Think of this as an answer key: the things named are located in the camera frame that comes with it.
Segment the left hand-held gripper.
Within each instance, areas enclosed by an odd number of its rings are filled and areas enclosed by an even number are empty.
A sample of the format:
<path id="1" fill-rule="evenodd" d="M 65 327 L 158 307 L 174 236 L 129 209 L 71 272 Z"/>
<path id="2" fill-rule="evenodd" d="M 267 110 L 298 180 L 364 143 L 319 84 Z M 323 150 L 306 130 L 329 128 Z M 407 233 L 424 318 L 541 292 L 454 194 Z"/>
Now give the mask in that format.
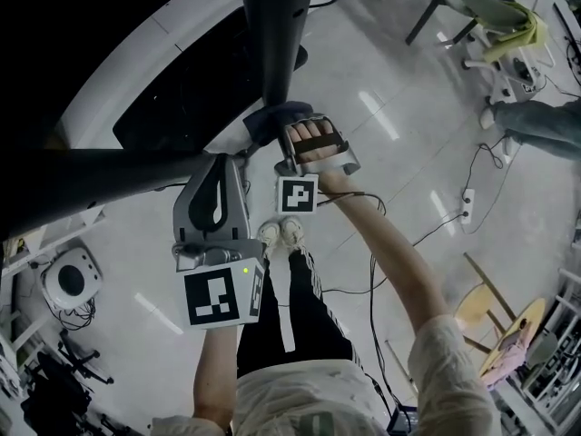
<path id="1" fill-rule="evenodd" d="M 228 154 L 200 156 L 174 203 L 172 254 L 183 324 L 212 329 L 256 323 L 264 291 L 264 244 L 251 238 L 239 167 Z M 197 243 L 210 233 L 217 243 Z"/>

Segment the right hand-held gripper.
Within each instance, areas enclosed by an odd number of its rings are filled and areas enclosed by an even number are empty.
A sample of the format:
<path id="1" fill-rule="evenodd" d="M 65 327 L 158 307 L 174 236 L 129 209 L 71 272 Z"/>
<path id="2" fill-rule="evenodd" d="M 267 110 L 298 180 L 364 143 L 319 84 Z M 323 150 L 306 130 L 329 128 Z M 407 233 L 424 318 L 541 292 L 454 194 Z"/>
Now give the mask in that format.
<path id="1" fill-rule="evenodd" d="M 319 175 L 339 169 L 346 175 L 357 172 L 359 160 L 350 149 L 349 142 L 341 131 L 327 116 L 322 116 L 322 139 L 305 141 L 301 145 L 307 150 L 321 146 L 337 146 L 340 152 L 332 157 L 310 162 L 299 163 L 295 153 L 290 131 L 293 124 L 285 125 L 279 134 L 279 143 L 283 155 L 281 162 L 275 165 L 277 180 L 277 213 L 280 215 L 314 214 L 318 205 Z"/>

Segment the person's right hand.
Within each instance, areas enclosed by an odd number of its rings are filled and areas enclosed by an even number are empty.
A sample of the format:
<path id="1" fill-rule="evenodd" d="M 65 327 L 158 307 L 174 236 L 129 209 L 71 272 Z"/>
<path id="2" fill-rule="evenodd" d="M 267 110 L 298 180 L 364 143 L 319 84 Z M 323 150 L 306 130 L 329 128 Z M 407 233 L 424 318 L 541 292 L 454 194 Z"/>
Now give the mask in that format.
<path id="1" fill-rule="evenodd" d="M 327 118 L 289 124 L 285 127 L 285 132 L 292 143 L 294 158 L 298 163 L 310 163 L 323 160 L 340 152 L 340 147 L 337 144 L 327 144 L 309 150 L 301 145 L 305 141 L 308 142 L 315 138 L 334 134 L 333 125 Z"/>

